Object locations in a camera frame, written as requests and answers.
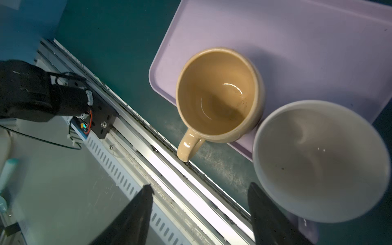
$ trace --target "black metal bracket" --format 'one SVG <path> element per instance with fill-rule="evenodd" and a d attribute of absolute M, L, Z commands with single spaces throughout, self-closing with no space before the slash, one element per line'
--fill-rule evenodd
<path fill-rule="evenodd" d="M 87 84 L 86 78 L 79 76 L 76 73 L 69 74 L 72 74 L 73 76 L 62 74 L 59 77 L 66 78 L 69 87 L 86 87 L 93 93 L 94 103 L 92 105 L 93 119 L 91 122 L 91 130 L 98 138 L 104 139 L 113 126 L 118 113 Z M 79 118 L 75 119 L 79 123 L 82 123 L 82 120 Z"/>

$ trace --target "green tabletop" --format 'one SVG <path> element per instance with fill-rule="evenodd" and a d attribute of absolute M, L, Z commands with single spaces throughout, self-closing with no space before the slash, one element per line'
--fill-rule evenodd
<path fill-rule="evenodd" d="M 180 0 L 68 0 L 56 39 L 173 145 L 186 126 L 177 108 L 153 91 L 149 68 Z M 375 122 L 392 149 L 391 104 Z M 227 144 L 206 142 L 192 161 L 240 205 L 259 183 L 252 163 Z M 320 224 L 318 244 L 391 244 L 392 190 L 368 214 Z"/>

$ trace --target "plastic tray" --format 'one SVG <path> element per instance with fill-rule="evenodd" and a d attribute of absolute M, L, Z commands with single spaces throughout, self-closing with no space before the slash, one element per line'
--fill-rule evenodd
<path fill-rule="evenodd" d="M 182 0 L 150 67 L 152 88 L 176 104 L 186 61 L 229 47 L 259 69 L 263 118 L 297 100 L 341 104 L 373 122 L 392 97 L 392 7 L 363 0 Z M 255 129 L 233 148 L 252 160 Z"/>

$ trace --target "black cable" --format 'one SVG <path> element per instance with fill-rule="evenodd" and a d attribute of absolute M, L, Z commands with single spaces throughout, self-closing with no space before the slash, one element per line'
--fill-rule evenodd
<path fill-rule="evenodd" d="M 68 148 L 68 149 L 73 149 L 73 150 L 81 150 L 81 149 L 82 149 L 82 147 L 80 146 L 80 144 L 79 144 L 79 143 L 76 143 L 76 142 L 75 142 L 75 143 L 79 146 L 79 148 L 70 147 L 70 146 L 66 146 L 66 145 L 60 145 L 60 144 L 57 144 L 57 143 L 54 143 L 54 142 L 50 142 L 50 141 L 47 141 L 47 140 L 39 139 L 39 138 L 30 136 L 30 135 L 27 135 L 27 134 L 24 134 L 24 133 L 21 133 L 21 132 L 18 132 L 18 131 L 9 129 L 9 128 L 3 126 L 3 125 L 0 125 L 0 127 L 3 128 L 3 129 L 5 129 L 5 130 L 7 130 L 7 131 L 11 131 L 11 132 L 14 132 L 14 133 L 16 133 L 16 134 L 20 134 L 20 135 L 22 135 L 22 136 L 28 137 L 28 138 L 30 138 L 30 139 L 38 140 L 38 141 L 45 142 L 45 143 L 48 143 L 48 144 L 57 145 L 57 146 L 61 146 L 61 147 Z"/>
<path fill-rule="evenodd" d="M 63 73 L 60 73 L 60 74 L 50 73 L 50 75 L 56 77 L 56 79 L 54 80 L 54 83 L 56 83 L 56 84 L 58 84 L 57 80 L 59 78 L 65 78 L 65 79 L 68 79 L 68 80 L 74 79 L 74 80 L 80 81 L 80 82 L 84 82 L 86 80 L 86 78 L 80 76 L 79 74 L 76 74 L 76 73 L 70 72 L 70 71 L 66 71 L 66 72 L 63 72 Z"/>

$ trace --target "red wire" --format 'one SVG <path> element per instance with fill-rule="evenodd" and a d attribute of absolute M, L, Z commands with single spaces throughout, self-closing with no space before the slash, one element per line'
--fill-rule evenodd
<path fill-rule="evenodd" d="M 89 129 L 87 130 L 87 132 L 84 132 L 84 134 L 88 134 L 89 132 L 90 132 L 90 129 L 91 129 L 91 122 L 93 121 L 93 112 L 90 110 L 90 113 L 89 113 L 89 115 L 90 115 L 90 123 L 89 123 Z"/>

